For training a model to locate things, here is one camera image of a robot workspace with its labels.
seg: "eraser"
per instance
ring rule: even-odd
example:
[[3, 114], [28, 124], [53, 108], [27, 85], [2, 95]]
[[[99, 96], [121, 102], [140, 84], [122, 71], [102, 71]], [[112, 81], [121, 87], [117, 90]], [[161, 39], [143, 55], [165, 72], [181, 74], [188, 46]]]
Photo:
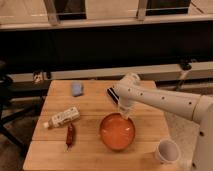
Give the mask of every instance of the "eraser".
[[72, 96], [77, 97], [83, 94], [83, 84], [80, 82], [72, 83]]

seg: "white cup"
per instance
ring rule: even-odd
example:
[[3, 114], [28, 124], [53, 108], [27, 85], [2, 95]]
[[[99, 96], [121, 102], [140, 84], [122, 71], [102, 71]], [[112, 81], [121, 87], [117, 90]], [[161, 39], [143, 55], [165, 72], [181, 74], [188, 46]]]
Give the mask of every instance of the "white cup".
[[157, 145], [155, 158], [163, 164], [175, 163], [180, 158], [180, 149], [174, 141], [163, 139]]

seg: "chair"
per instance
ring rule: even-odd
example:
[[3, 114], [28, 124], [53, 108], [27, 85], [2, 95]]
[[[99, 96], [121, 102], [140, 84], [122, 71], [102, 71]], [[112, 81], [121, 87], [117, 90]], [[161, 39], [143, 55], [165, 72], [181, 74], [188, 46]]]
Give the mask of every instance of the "chair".
[[6, 136], [12, 143], [16, 144], [21, 149], [21, 154], [25, 154], [27, 151], [27, 145], [22, 143], [16, 137], [14, 137], [4, 125], [8, 122], [13, 121], [14, 119], [23, 116], [31, 110], [36, 110], [36, 106], [29, 106], [25, 109], [13, 113], [9, 116], [2, 117], [3, 107], [10, 106], [10, 100], [13, 98], [11, 90], [8, 89], [8, 86], [12, 84], [12, 79], [4, 74], [3, 69], [5, 68], [5, 63], [0, 61], [0, 133]]

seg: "wooden tabletop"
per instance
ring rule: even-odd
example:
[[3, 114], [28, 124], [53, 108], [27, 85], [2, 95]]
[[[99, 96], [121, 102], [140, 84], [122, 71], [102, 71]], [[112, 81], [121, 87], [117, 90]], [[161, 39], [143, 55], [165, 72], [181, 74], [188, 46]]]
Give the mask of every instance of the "wooden tabletop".
[[[99, 125], [117, 107], [106, 89], [114, 81], [80, 81], [84, 95], [71, 96], [72, 81], [52, 81], [32, 142], [24, 163], [26, 171], [178, 171], [176, 164], [162, 165], [153, 152], [162, 138], [169, 137], [161, 110], [136, 103], [131, 114], [136, 128], [134, 142], [122, 152], [106, 148], [99, 137]], [[155, 88], [153, 81], [142, 81], [146, 88]], [[58, 112], [77, 107], [81, 117], [76, 128], [74, 145], [67, 150], [67, 126], [46, 130], [43, 123]]]

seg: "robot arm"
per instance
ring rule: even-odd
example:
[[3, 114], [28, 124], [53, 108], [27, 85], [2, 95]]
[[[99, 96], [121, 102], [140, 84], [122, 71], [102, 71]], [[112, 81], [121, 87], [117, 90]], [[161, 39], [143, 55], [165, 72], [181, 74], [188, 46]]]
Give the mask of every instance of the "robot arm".
[[137, 80], [136, 77], [136, 74], [128, 74], [114, 86], [124, 117], [130, 111], [133, 102], [138, 101], [199, 124], [204, 113], [213, 104], [213, 98], [208, 96], [143, 88], [137, 85], [139, 77]]
[[193, 171], [213, 171], [213, 98], [197, 94], [152, 90], [139, 86], [137, 74], [128, 74], [114, 90], [119, 96], [121, 114], [128, 118], [134, 101], [174, 113], [200, 124], [200, 133], [194, 152]]

